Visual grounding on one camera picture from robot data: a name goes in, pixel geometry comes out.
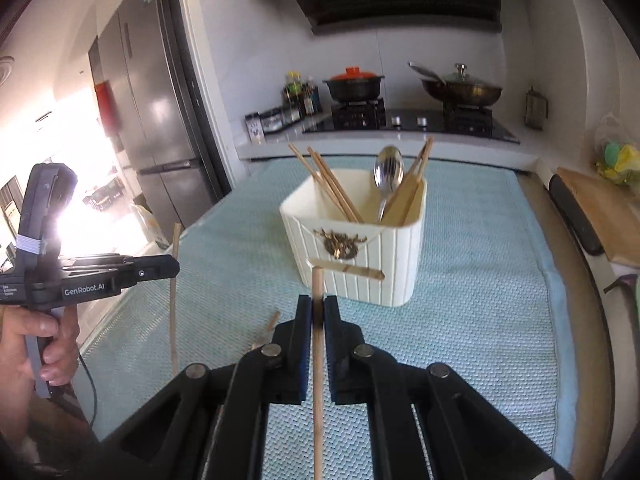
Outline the person's left hand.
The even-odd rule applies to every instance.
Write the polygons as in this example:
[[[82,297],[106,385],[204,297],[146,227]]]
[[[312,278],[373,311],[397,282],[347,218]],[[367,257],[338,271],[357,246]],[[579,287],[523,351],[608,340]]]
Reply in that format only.
[[[1,308],[1,434],[9,445],[27,437],[35,381],[64,386],[75,375],[78,335],[75,306],[66,307],[60,318],[23,307]]]

